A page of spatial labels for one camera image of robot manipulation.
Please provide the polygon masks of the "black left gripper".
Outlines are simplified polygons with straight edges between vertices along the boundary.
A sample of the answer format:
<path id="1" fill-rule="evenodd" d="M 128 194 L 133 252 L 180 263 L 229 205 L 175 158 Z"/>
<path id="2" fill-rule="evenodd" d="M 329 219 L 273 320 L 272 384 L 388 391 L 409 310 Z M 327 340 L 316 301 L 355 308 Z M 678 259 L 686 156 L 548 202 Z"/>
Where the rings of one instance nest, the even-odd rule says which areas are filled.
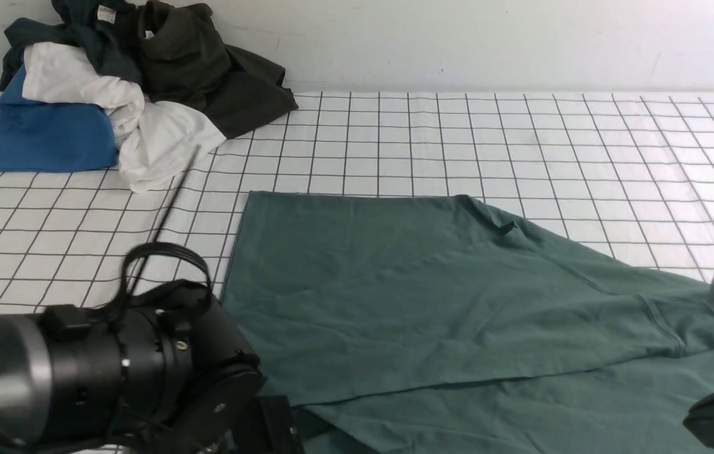
<path id="1" fill-rule="evenodd" d="M 163 453 L 215 451 L 266 381 L 258 359 L 198 359 L 165 376 Z"/>

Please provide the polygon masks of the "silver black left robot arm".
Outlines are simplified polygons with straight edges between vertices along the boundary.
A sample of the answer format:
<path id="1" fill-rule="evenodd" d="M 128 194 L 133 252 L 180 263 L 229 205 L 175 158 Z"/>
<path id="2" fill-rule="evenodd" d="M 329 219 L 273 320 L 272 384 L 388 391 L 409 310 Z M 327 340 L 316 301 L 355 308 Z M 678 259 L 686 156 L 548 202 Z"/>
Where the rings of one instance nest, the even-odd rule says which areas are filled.
<path id="1" fill-rule="evenodd" d="M 265 384 L 259 357 L 198 282 L 133 297 L 120 325 L 89 308 L 0 314 L 0 453 L 224 448 Z"/>

